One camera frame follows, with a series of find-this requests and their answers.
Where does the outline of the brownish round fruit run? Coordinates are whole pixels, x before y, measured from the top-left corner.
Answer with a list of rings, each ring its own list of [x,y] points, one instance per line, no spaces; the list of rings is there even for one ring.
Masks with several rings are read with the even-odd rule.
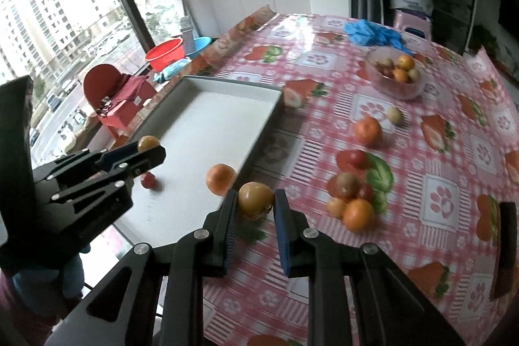
[[[354,198],[360,189],[360,183],[355,174],[341,172],[335,176],[332,187],[336,197]]]

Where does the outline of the blue plastic basin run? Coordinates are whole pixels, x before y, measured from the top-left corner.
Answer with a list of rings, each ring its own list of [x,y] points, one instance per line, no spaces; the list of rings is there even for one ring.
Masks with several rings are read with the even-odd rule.
[[[191,60],[196,58],[206,47],[213,42],[211,37],[203,36],[194,39],[194,51],[187,54]]]

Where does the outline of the red plastic stool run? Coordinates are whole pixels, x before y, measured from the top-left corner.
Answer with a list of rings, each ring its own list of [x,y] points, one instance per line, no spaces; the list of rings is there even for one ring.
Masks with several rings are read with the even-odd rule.
[[[83,81],[84,96],[101,124],[117,140],[146,100],[157,93],[146,76],[132,76],[111,64],[90,69]]]

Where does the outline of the red cherry tomato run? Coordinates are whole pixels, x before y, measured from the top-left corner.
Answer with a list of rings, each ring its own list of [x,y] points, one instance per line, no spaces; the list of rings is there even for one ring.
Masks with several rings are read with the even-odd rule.
[[[157,178],[151,172],[145,172],[140,177],[143,188],[147,190],[155,190],[158,186]]]
[[[347,161],[357,170],[365,170],[369,167],[368,155],[360,149],[349,150]]]

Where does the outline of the yellow-green fruit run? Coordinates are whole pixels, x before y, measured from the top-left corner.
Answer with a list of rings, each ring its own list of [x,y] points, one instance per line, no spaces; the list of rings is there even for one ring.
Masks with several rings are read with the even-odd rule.
[[[139,153],[154,149],[160,145],[160,140],[153,135],[143,136],[137,143],[137,151]]]

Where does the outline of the white rectangular tray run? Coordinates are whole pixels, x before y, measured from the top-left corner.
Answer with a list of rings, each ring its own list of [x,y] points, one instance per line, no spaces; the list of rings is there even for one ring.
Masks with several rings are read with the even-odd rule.
[[[184,77],[131,136],[160,140],[164,162],[151,172],[160,183],[151,191],[136,182],[132,207],[115,222],[131,243],[159,247],[202,226],[221,206],[209,191],[206,173],[215,164],[245,177],[260,144],[283,108],[280,88],[211,77]]]

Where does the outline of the small yellow kumquat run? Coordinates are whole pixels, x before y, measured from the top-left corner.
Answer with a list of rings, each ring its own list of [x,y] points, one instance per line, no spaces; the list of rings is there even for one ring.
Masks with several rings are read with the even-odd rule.
[[[332,197],[326,204],[327,212],[335,219],[342,219],[346,210],[346,202],[339,197]]]

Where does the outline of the pink plastic stool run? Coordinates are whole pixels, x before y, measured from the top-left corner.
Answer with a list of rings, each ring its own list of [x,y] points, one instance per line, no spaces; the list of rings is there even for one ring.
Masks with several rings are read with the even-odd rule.
[[[432,40],[432,22],[430,18],[416,11],[395,10],[393,27],[421,37],[424,40]]]

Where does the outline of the yellow round fruit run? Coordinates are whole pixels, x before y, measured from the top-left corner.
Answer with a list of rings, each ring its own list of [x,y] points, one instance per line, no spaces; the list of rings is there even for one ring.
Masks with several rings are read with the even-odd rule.
[[[269,213],[273,199],[273,191],[267,185],[248,182],[238,191],[238,208],[249,220],[257,220]]]

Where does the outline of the blue wet wipes pack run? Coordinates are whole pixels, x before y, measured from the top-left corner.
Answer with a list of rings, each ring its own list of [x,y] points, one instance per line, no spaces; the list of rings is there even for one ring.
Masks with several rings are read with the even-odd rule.
[[[177,76],[187,65],[191,63],[190,58],[183,58],[166,66],[162,71],[156,72],[153,81],[163,83]]]

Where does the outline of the red plastic basin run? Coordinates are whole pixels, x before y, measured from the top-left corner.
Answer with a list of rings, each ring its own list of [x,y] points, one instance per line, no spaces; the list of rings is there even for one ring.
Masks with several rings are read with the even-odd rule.
[[[145,60],[154,71],[160,72],[185,56],[184,40],[176,37],[153,47],[146,53]]]

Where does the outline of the grey bottle by basins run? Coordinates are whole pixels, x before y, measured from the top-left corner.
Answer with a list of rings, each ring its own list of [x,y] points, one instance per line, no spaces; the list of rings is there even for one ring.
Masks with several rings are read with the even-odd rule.
[[[184,16],[180,19],[181,37],[186,54],[194,52],[194,32],[190,16]]]

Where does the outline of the small orange tangerine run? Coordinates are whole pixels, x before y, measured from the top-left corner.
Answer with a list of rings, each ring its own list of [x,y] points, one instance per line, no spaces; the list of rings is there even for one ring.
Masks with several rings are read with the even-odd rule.
[[[346,204],[342,214],[342,222],[350,232],[361,232],[369,229],[375,219],[371,203],[365,199],[354,199]]]

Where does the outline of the large orange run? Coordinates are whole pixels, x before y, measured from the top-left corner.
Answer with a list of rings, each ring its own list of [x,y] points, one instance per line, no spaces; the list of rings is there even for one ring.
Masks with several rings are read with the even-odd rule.
[[[214,195],[222,197],[231,188],[235,176],[233,167],[224,163],[215,164],[206,172],[206,186]]]

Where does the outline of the clear plastic fruit bowl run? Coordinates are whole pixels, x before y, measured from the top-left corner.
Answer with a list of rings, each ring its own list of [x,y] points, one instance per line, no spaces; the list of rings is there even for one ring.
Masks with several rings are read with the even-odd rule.
[[[421,61],[390,46],[369,50],[364,69],[375,89],[397,100],[418,97],[427,81],[426,67]]]

